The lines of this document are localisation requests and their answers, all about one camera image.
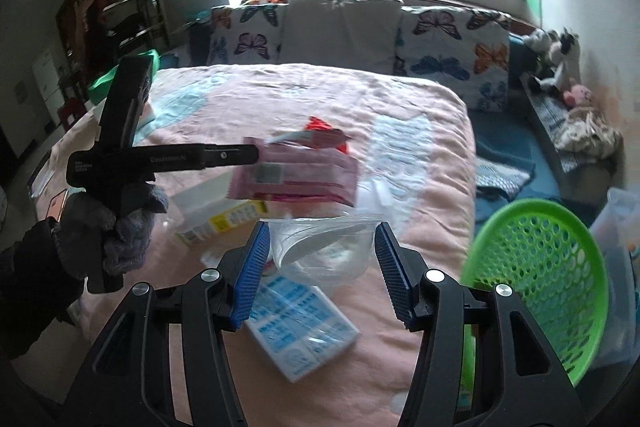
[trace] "blue and white box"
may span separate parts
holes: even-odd
[[[262,279],[245,324],[290,382],[337,357],[360,334],[317,287],[280,275]]]

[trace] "gray glove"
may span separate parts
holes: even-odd
[[[142,208],[116,220],[113,212],[86,192],[72,194],[65,205],[53,237],[60,263],[75,279],[87,275],[88,243],[95,232],[106,233],[104,269],[119,275],[142,267],[151,242],[156,214],[167,210],[168,201],[162,188],[147,183],[127,185],[123,193],[142,193]]]

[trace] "green plastic basket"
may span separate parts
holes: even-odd
[[[589,230],[563,206],[519,200],[487,221],[460,282],[516,290],[575,386],[593,362],[609,307],[604,260]],[[462,384],[473,386],[475,340],[465,330]]]

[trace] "black sleeve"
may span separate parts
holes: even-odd
[[[26,353],[84,290],[84,282],[60,264],[51,235],[55,223],[51,217],[37,222],[0,253],[0,344],[9,359]]]

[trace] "butterfly print pillow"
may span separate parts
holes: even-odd
[[[286,4],[214,8],[207,64],[276,64],[286,9]]]
[[[453,6],[403,6],[394,74],[449,87],[471,109],[502,111],[509,74],[507,15]]]

